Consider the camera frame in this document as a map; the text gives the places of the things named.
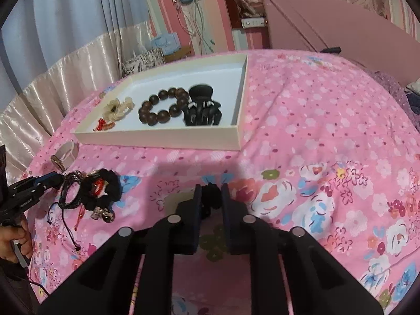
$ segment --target brown bead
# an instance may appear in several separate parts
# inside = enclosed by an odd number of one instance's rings
[[[186,91],[181,95],[181,97],[184,97],[187,100],[190,100],[190,94],[188,92],[186,92]]]
[[[170,88],[169,90],[167,90],[167,96],[169,98],[173,98],[175,97],[175,92],[176,92],[176,88]]]
[[[148,118],[148,125],[151,127],[154,126],[158,121],[157,116],[158,115],[156,115],[154,112],[147,114],[146,117]]]
[[[147,114],[140,114],[139,115],[139,120],[143,124],[146,124],[148,122],[148,113]]]
[[[159,103],[159,97],[156,95],[151,95],[149,97],[149,102],[152,103],[153,105],[156,105],[157,103]]]
[[[186,92],[186,91],[183,88],[176,89],[176,91],[175,91],[175,97],[177,99],[180,98],[184,92]]]
[[[185,104],[188,104],[188,100],[185,97],[181,97],[180,99],[178,99],[176,101],[176,104],[182,108],[182,106],[184,106]]]
[[[141,107],[146,108],[147,110],[151,110],[153,108],[153,105],[149,101],[144,101]]]
[[[166,110],[160,110],[157,116],[159,123],[166,123],[171,119],[171,115]]]
[[[161,101],[164,101],[165,99],[167,99],[167,91],[166,90],[160,90],[157,95],[158,95],[158,97]]]
[[[172,104],[172,105],[169,107],[169,114],[170,114],[172,117],[178,117],[178,116],[181,114],[181,109],[179,108],[179,106],[178,106],[178,105],[176,105],[176,104]]]
[[[148,108],[145,108],[145,107],[141,107],[141,108],[139,108],[139,116],[141,115],[141,114],[148,114],[150,111],[149,111],[149,109]]]

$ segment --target pink wall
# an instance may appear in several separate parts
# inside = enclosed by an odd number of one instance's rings
[[[191,37],[183,30],[172,0],[158,0],[158,3],[167,31],[177,32],[181,44],[188,45]],[[214,52],[247,49],[237,48],[238,46],[235,48],[228,10],[224,0],[201,0],[200,5],[207,24],[207,41],[209,39],[214,41]],[[185,25],[184,16],[180,14],[179,18]],[[244,37],[241,43],[247,44],[248,49],[269,48],[267,28],[247,29],[240,36]]]

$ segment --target power outlet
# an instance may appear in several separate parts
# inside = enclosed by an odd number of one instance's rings
[[[246,18],[241,19],[241,22],[243,28],[265,27],[267,25],[265,18]]]

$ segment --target pink floral bedsheet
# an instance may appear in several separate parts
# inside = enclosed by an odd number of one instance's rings
[[[398,304],[420,266],[419,133],[380,85],[338,56],[248,54],[243,149],[80,145],[70,171],[104,167],[121,175],[116,219],[106,224],[86,212],[73,232],[82,247],[77,253],[58,209],[52,225],[46,222],[56,198],[49,192],[29,212],[32,280],[53,291],[120,227],[139,230],[164,217],[169,194],[228,183],[232,197],[274,227],[304,227],[386,313]],[[50,155],[99,101],[96,93],[66,116],[33,160],[33,175],[53,169]],[[77,216],[78,209],[65,211],[70,228]],[[203,222],[198,252],[176,257],[173,314],[250,313],[248,261],[225,252],[221,223],[216,212]]]

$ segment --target box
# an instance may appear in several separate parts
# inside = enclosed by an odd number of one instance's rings
[[[158,35],[150,42],[154,49],[162,49],[164,56],[172,54],[181,48],[181,43],[179,42],[178,34],[176,32]]]
[[[108,92],[74,131],[84,144],[142,146],[184,149],[240,150],[247,95],[247,55],[223,54],[163,65],[129,76]],[[218,126],[185,126],[183,114],[167,123],[150,127],[139,120],[138,108],[152,94],[170,87],[205,83],[213,87],[212,99],[221,103]],[[132,98],[134,109],[110,130],[93,131],[104,106],[118,98]],[[168,98],[153,107],[153,112],[168,110],[176,100]]]

